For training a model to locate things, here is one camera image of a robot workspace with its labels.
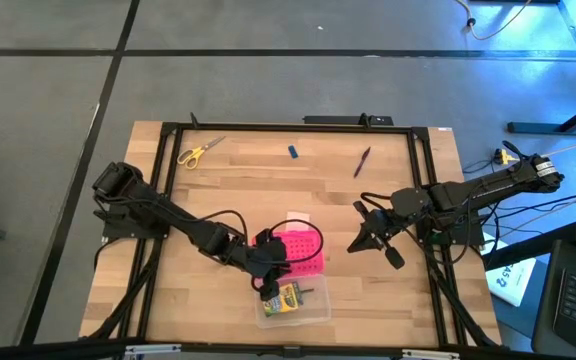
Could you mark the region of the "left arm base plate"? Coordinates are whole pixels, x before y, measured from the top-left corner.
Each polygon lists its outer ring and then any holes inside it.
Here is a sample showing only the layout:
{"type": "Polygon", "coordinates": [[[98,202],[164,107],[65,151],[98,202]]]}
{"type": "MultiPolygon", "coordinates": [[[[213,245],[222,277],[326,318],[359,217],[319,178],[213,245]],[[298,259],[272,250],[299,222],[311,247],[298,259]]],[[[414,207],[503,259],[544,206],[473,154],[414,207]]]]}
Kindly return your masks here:
{"type": "Polygon", "coordinates": [[[152,201],[120,200],[104,205],[96,200],[96,204],[99,209],[94,215],[104,223],[104,237],[150,239],[169,234],[170,223],[154,213],[152,201]]]}

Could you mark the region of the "yellow-handled scissors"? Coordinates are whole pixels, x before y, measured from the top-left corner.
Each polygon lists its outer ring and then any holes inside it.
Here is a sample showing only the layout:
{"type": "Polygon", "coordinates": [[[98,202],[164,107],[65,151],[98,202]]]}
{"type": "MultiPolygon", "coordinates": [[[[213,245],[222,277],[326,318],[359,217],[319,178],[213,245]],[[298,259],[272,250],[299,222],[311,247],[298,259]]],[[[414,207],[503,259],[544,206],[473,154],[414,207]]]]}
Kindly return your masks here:
{"type": "Polygon", "coordinates": [[[224,136],[217,137],[202,146],[184,151],[177,157],[177,164],[186,169],[194,170],[198,166],[201,156],[224,139],[224,136]]]}

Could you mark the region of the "pink-lidded clear pencil case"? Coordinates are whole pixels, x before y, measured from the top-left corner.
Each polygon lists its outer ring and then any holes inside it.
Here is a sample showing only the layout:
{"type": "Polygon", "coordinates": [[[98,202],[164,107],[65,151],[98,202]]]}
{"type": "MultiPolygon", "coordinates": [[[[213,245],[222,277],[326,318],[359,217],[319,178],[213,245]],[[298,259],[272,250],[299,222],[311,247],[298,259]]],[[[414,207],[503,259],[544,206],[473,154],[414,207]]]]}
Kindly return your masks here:
{"type": "Polygon", "coordinates": [[[302,293],[303,304],[298,310],[271,317],[264,315],[264,301],[257,298],[255,300],[257,326],[261,329],[270,329],[329,321],[331,306],[327,281],[323,274],[323,251],[318,250],[321,245],[319,234],[315,230],[291,230],[278,232],[275,236],[279,236],[285,244],[288,260],[308,258],[304,262],[291,264],[289,266],[291,273],[278,280],[279,287],[297,282],[301,291],[310,288],[314,288],[314,291],[302,293]]]}

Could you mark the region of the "black aluminium table frame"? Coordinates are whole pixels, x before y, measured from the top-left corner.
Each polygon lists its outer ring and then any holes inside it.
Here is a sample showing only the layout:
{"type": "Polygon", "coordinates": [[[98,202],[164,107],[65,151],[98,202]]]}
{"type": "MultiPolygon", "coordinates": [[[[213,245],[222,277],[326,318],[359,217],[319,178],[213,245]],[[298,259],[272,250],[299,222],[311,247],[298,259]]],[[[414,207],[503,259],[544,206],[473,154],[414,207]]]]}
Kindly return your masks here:
{"type": "Polygon", "coordinates": [[[377,251],[347,252],[359,230],[353,202],[363,191],[386,194],[431,181],[459,181],[453,132],[442,128],[184,124],[175,139],[154,122],[134,125],[125,159],[145,175],[164,161],[160,189],[187,211],[225,210],[226,222],[251,233],[287,213],[302,212],[324,234],[324,276],[331,318],[261,329],[247,274],[200,255],[172,231],[163,242],[149,316],[133,316],[131,335],[180,352],[399,357],[435,350],[455,355],[473,339],[456,324],[430,281],[422,251],[406,235],[394,239],[405,259],[394,269],[377,251]],[[194,170],[177,164],[184,151],[224,136],[194,170]],[[299,155],[293,159],[288,146],[299,155]],[[371,152],[357,178],[362,153],[371,152]]]}

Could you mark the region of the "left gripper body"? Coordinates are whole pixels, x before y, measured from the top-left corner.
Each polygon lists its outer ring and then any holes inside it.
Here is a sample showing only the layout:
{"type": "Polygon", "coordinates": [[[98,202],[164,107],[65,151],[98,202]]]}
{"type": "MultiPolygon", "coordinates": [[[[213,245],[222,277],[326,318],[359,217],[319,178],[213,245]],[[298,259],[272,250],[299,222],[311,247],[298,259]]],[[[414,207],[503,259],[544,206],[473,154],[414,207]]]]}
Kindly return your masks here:
{"type": "Polygon", "coordinates": [[[254,278],[267,277],[267,273],[272,267],[289,268],[287,260],[285,262],[262,262],[255,257],[255,247],[242,244],[227,247],[225,263],[247,272],[254,278]]]}

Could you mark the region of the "green yellow crayon box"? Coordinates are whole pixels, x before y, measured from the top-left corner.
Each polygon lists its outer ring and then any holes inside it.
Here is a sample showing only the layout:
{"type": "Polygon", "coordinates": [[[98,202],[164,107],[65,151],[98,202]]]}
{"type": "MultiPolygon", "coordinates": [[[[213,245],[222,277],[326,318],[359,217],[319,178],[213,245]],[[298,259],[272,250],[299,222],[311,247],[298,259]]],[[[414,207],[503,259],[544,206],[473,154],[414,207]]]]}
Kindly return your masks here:
{"type": "Polygon", "coordinates": [[[264,315],[271,317],[299,309],[303,304],[302,291],[297,282],[279,287],[279,294],[263,302],[264,315]]]}

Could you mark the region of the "white printed booklet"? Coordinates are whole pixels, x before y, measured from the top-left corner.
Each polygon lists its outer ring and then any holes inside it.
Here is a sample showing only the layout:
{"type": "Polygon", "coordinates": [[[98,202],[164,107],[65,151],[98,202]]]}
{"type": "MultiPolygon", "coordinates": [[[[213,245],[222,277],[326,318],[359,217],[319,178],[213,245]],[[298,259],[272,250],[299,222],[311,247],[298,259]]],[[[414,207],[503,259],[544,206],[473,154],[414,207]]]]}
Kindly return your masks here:
{"type": "Polygon", "coordinates": [[[519,307],[524,298],[536,259],[529,258],[518,263],[486,271],[490,292],[506,303],[519,307]]]}

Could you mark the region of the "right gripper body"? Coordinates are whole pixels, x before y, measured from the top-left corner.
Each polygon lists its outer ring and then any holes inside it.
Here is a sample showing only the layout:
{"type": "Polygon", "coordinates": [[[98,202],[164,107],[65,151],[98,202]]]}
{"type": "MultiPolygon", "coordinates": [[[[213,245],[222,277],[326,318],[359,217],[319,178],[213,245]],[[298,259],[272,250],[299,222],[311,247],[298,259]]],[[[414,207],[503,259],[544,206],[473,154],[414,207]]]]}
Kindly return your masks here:
{"type": "Polygon", "coordinates": [[[389,240],[402,231],[402,228],[388,216],[386,210],[368,210],[362,201],[355,202],[355,209],[363,219],[357,240],[389,240]]]}

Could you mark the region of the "maroon pen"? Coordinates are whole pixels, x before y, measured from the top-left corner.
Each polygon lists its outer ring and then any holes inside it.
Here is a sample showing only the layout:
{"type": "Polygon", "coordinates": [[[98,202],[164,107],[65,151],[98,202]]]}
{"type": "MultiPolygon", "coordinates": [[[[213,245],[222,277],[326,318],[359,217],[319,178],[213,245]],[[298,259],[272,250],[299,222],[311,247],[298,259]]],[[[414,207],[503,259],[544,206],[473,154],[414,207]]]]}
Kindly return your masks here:
{"type": "Polygon", "coordinates": [[[358,163],[358,165],[357,165],[357,167],[356,167],[356,169],[355,169],[355,171],[354,171],[353,178],[357,178],[358,175],[360,174],[360,172],[361,172],[361,170],[362,170],[362,168],[363,168],[363,166],[364,166],[364,164],[365,164],[365,161],[367,160],[370,152],[371,152],[371,147],[368,147],[368,148],[362,153],[361,158],[360,158],[360,161],[359,161],[359,163],[358,163]]]}

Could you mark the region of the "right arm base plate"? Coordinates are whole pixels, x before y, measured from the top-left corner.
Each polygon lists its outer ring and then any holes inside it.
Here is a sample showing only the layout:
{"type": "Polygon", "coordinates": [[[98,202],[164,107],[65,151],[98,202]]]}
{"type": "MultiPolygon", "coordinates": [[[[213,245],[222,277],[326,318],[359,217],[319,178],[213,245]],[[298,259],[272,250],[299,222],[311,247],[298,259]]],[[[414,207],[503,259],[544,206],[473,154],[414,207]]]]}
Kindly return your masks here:
{"type": "Polygon", "coordinates": [[[432,227],[429,220],[416,224],[417,237],[422,243],[430,245],[470,245],[479,246],[484,243],[483,232],[477,224],[467,227],[465,224],[457,225],[448,230],[437,230],[432,227]]]}

